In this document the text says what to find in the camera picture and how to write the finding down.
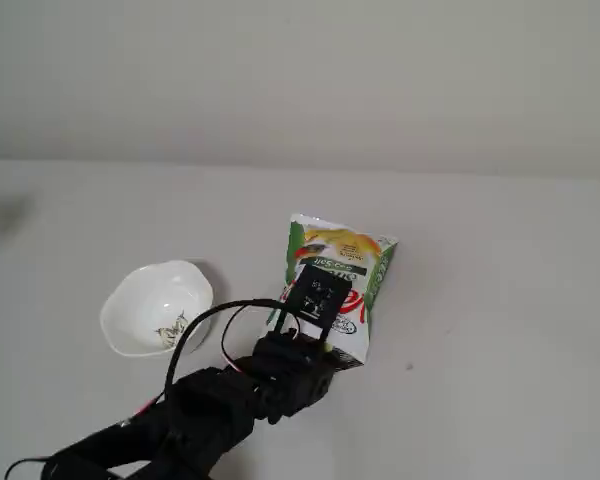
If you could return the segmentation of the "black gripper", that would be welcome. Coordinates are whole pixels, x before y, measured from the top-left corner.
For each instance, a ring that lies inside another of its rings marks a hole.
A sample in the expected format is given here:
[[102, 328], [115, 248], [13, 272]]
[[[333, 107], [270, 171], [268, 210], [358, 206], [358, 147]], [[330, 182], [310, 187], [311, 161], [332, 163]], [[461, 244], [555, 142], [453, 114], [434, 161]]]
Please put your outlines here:
[[255, 418], [271, 425], [312, 406], [331, 385], [324, 345], [290, 332], [267, 333], [239, 359], [239, 368], [254, 382]]

